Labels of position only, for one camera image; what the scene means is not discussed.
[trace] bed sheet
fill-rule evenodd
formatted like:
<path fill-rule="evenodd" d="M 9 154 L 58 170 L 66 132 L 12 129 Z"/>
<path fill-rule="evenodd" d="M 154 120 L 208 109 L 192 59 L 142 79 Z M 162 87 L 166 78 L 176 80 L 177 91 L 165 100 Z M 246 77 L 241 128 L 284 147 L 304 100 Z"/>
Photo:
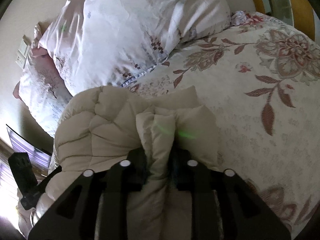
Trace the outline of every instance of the bed sheet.
<path fill-rule="evenodd" d="M 320 47 L 260 13 L 176 49 L 127 86 L 145 98 L 194 85 L 217 117 L 218 162 L 298 235 L 319 205 Z"/>

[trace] white switch plate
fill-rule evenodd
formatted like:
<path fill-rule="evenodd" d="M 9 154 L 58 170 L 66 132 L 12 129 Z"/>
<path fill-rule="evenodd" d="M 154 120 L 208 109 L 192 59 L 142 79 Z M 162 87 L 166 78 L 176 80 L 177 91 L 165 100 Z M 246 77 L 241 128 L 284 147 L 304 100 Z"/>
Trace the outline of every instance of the white switch plate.
<path fill-rule="evenodd" d="M 20 51 L 17 52 L 17 57 L 16 57 L 16 63 L 20 68 L 24 67 L 24 64 L 26 63 L 26 58 L 21 54 Z"/>

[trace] beige wall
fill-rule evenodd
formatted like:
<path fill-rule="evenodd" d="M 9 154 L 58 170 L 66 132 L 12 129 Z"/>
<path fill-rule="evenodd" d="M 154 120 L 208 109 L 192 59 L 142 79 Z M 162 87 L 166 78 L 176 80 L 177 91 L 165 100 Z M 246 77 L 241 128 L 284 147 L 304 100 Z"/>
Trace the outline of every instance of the beige wall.
<path fill-rule="evenodd" d="M 52 138 L 30 115 L 28 108 L 12 95 L 22 70 L 15 55 L 23 35 L 33 38 L 38 22 L 50 22 L 66 0 L 13 0 L 0 20 L 0 139 L 10 145 L 7 123 L 36 147 L 51 150 Z"/>

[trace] wooden bed frame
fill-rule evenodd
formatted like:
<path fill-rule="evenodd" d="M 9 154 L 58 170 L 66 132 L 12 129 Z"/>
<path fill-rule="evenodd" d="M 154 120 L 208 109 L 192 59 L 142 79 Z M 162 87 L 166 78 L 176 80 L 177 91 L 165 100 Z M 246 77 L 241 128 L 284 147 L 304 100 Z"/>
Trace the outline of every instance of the wooden bed frame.
<path fill-rule="evenodd" d="M 6 11 L 12 0 L 0 0 L 0 19 Z M 253 0 L 256 10 L 261 13 L 266 13 L 263 0 Z M 315 24 L 312 6 L 308 0 L 293 0 L 292 9 L 294 14 L 295 28 L 304 32 L 314 40 Z M 320 239 L 320 205 L 311 220 L 304 227 L 301 233 L 295 240 L 318 240 Z"/>

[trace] pillowcase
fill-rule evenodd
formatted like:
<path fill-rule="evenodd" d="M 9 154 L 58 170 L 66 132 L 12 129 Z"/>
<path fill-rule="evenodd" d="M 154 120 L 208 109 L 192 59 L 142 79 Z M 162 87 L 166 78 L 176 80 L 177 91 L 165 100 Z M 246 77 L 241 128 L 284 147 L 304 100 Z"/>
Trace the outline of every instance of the pillowcase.
<path fill-rule="evenodd" d="M 20 78 L 19 96 L 38 124 L 54 137 L 60 115 L 72 96 L 47 50 L 38 48 L 41 36 L 36 25 L 35 39 Z"/>
<path fill-rule="evenodd" d="M 68 0 L 39 44 L 75 95 L 120 86 L 230 22 L 226 0 Z"/>

